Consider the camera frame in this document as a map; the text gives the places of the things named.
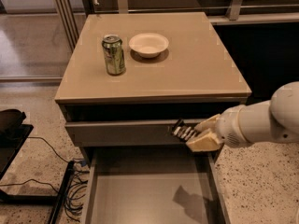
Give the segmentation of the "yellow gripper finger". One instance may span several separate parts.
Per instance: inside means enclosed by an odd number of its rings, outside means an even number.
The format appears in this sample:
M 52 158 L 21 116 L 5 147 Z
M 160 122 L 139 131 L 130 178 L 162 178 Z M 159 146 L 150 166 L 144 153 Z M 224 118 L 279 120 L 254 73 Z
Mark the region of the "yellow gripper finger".
M 197 125 L 194 126 L 194 129 L 201 133 L 204 130 L 207 130 L 209 128 L 214 128 L 219 116 L 220 116 L 220 114 L 217 114 L 217 115 L 210 117 L 209 119 L 205 119 L 205 120 L 199 122 Z
M 209 152 L 219 150 L 222 142 L 213 130 L 207 129 L 189 139 L 186 145 L 192 152 Z

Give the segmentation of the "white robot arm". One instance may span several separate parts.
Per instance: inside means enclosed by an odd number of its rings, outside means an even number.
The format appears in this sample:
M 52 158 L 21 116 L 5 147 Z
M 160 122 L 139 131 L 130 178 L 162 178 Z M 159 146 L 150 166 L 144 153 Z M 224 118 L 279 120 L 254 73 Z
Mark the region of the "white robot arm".
M 193 152 L 215 151 L 222 145 L 240 148 L 259 142 L 297 143 L 299 82 L 283 85 L 269 101 L 228 108 L 194 129 L 199 134 L 186 142 Z

